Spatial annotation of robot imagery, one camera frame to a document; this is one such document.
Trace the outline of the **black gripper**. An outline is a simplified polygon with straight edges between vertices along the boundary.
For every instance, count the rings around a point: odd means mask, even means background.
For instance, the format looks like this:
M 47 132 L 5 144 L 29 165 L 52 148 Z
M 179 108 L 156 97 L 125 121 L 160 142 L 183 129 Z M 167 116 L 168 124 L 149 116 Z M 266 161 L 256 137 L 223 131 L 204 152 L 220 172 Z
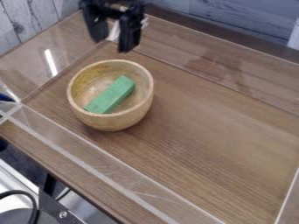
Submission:
M 88 34 L 97 43 L 108 37 L 107 18 L 119 19 L 117 50 L 128 53 L 139 44 L 145 3 L 143 0 L 79 0 Z

